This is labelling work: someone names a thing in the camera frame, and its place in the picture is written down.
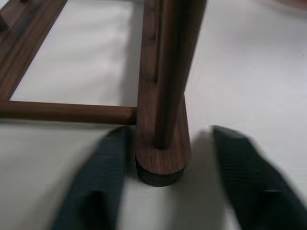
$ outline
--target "white tabletop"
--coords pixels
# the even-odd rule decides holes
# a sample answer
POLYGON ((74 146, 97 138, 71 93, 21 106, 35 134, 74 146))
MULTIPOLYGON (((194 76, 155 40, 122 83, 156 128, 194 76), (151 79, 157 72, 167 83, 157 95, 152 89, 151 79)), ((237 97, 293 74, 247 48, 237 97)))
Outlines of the white tabletop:
MULTIPOLYGON (((12 100, 136 106, 142 11, 141 0, 68 0, 12 100)), ((211 125, 253 137, 306 203, 306 64, 307 11, 209 1, 186 89, 193 162, 170 187, 127 177, 118 229, 239 229, 211 125)), ((0 229, 47 229, 73 173, 115 127, 1 120, 0 229)))

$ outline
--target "wooden stand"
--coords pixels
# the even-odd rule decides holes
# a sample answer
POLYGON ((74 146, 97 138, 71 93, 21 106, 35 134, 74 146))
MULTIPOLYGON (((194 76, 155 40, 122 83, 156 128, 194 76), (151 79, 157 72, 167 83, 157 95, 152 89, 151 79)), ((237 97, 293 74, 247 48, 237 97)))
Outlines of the wooden stand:
POLYGON ((66 2, 10 0, 1 10, 12 28, 0 17, 0 118, 136 123, 138 175, 174 183, 191 159, 184 89, 206 0, 145 0, 137 108, 10 101, 66 2))

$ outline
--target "wood grain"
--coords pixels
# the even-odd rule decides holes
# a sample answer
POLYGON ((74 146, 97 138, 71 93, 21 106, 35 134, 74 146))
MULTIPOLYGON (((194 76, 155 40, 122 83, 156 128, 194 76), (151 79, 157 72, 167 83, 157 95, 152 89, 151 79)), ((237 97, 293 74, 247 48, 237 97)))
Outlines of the wood grain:
POLYGON ((155 146, 169 148, 184 98, 206 0, 163 1, 155 146))
POLYGON ((135 125, 136 113, 135 107, 18 101, 0 103, 0 118, 9 119, 135 125))
MULTIPOLYGON (((155 9, 155 39, 157 43, 157 47, 160 47, 161 40, 161 27, 162 27, 162 13, 163 13, 163 4, 160 0, 156 1, 156 9, 155 9)), ((157 50, 157 57, 159 57, 160 49, 157 50)), ((156 71, 154 75, 155 83, 159 82, 159 62, 156 62, 156 71)))
MULTIPOLYGON (((145 9, 158 5, 153 1, 145 0, 145 9)), ((153 143, 158 97, 158 84, 154 82, 158 39, 151 39, 152 27, 147 25, 151 25, 154 20, 155 14, 144 11, 137 113, 138 150, 135 158, 137 172, 142 180, 153 186, 166 186, 174 183, 183 174, 191 159, 191 152, 184 100, 170 148, 159 150, 153 143)))
POLYGON ((20 16, 0 43, 0 100, 11 98, 66 2, 12 0, 3 9, 3 14, 15 10, 20 16))

